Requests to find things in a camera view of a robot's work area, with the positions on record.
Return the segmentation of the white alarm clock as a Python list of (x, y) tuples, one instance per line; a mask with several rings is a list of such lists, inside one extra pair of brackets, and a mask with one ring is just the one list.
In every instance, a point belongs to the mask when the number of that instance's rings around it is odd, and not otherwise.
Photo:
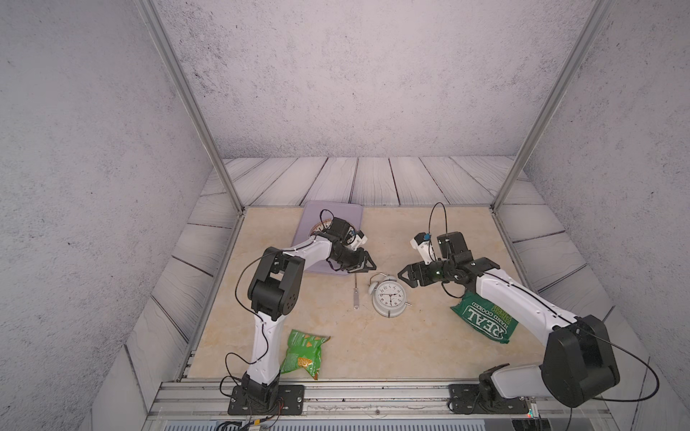
[(411, 305), (404, 285), (397, 278), (384, 273), (371, 278), (368, 294), (374, 309), (386, 318), (400, 316)]

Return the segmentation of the clear handled screwdriver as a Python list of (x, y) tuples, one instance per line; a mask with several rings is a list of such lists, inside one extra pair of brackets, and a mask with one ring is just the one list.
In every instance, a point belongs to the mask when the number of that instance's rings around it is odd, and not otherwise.
[(359, 310), (360, 307), (360, 301), (359, 301), (359, 281), (358, 281), (358, 276), (354, 276), (354, 289), (353, 289), (353, 309), (354, 310)]

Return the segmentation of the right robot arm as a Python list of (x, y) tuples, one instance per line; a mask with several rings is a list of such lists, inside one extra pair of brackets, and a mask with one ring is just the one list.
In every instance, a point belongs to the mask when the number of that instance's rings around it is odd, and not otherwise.
[(437, 259), (427, 233), (411, 239), (422, 261), (398, 274), (409, 287), (456, 283), (499, 306), (527, 328), (546, 350), (541, 363), (495, 366), (480, 376), (479, 388), (487, 403), (520, 397), (552, 396), (576, 408), (617, 386), (621, 376), (606, 325), (593, 315), (580, 317), (521, 285), (498, 263), (474, 258), (459, 232), (437, 238)]

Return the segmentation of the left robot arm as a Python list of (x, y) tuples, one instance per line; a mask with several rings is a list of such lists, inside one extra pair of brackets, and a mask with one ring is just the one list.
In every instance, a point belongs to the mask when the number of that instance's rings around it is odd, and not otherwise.
[(269, 409), (279, 396), (280, 361), (278, 343), (288, 314), (295, 308), (304, 271), (326, 261), (337, 271), (349, 274), (377, 268), (364, 249), (366, 235), (349, 222), (334, 217), (323, 230), (287, 249), (269, 247), (258, 258), (258, 266), (248, 287), (254, 318), (252, 359), (240, 381), (242, 394), (251, 402)]

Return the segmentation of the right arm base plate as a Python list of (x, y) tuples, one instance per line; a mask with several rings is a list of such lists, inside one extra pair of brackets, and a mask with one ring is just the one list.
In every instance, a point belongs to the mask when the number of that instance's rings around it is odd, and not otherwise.
[(485, 384), (451, 384), (448, 409), (454, 414), (528, 415), (530, 407), (519, 397), (502, 398)]

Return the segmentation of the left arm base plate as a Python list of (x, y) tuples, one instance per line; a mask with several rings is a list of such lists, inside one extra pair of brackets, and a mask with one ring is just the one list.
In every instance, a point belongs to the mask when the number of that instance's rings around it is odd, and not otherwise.
[(235, 386), (227, 408), (229, 416), (299, 416), (303, 412), (305, 386), (273, 385), (267, 388)]

